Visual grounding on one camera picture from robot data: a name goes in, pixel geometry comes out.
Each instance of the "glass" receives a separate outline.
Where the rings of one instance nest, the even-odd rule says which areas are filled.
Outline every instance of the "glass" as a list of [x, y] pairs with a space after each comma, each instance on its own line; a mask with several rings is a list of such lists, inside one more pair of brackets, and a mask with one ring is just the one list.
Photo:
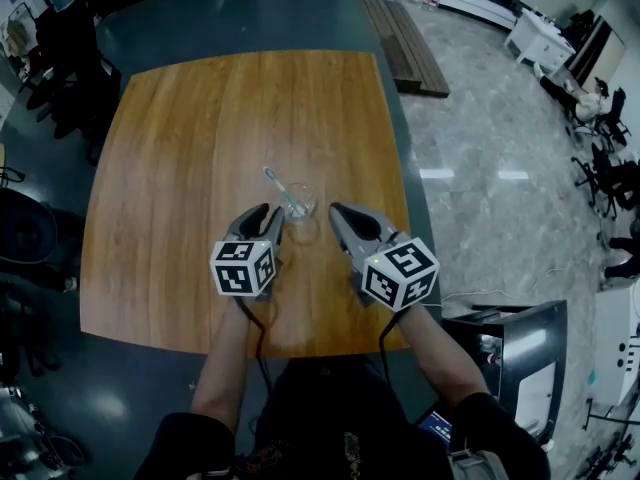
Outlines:
[[289, 183], [285, 188], [297, 203], [292, 203], [284, 194], [282, 195], [282, 207], [287, 222], [296, 225], [307, 222], [316, 209], [316, 195], [313, 190], [309, 185], [301, 182]]

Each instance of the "bag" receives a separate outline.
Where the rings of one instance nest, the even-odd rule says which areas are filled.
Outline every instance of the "bag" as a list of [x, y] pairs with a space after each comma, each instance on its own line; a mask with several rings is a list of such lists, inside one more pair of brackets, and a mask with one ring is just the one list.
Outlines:
[[502, 462], [493, 452], [463, 450], [449, 455], [454, 480], [509, 480]]

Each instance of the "white cube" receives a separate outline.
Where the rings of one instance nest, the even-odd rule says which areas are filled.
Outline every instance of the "white cube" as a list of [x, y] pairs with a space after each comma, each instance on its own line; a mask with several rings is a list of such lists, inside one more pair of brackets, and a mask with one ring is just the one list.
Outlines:
[[398, 312], [431, 293], [440, 263], [419, 238], [369, 256], [362, 291]]
[[276, 275], [269, 240], [216, 242], [210, 264], [220, 295], [257, 297]]

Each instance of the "desk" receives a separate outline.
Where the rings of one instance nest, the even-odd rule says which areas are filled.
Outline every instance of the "desk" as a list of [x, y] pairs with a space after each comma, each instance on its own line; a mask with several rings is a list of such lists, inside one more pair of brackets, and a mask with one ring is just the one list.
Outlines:
[[[547, 443], [564, 386], [567, 302], [473, 309], [475, 313], [443, 320], [443, 327], [478, 363], [489, 391], [515, 422], [540, 444]], [[499, 359], [488, 362], [488, 352]]]
[[[317, 237], [285, 231], [265, 357], [370, 353], [390, 313], [359, 306], [327, 219], [333, 201], [408, 229], [400, 163], [375, 57], [282, 51], [135, 75], [96, 174], [82, 255], [84, 332], [205, 353], [225, 301], [209, 256], [233, 218], [272, 200], [262, 166], [318, 197]], [[256, 329], [248, 353], [253, 353]], [[394, 330], [388, 350], [405, 346]]]
[[560, 30], [551, 23], [544, 23], [537, 14], [528, 9], [522, 11], [521, 18], [504, 42], [505, 46], [510, 42], [520, 50], [516, 62], [522, 62], [524, 59], [538, 62], [551, 72], [551, 76], [576, 53], [560, 35]]

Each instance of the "black shirt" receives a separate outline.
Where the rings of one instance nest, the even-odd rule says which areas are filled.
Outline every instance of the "black shirt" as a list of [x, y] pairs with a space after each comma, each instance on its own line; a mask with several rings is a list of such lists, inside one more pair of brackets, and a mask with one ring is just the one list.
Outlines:
[[[546, 454], [490, 395], [469, 396], [450, 418], [452, 450], [494, 452], [511, 479], [550, 479]], [[348, 479], [345, 432], [357, 436], [362, 480], [453, 479], [443, 442], [410, 425], [393, 392], [367, 368], [319, 374], [290, 364], [260, 416], [250, 457], [236, 459], [234, 436], [219, 421], [175, 413], [160, 424], [136, 480], [194, 473]]]

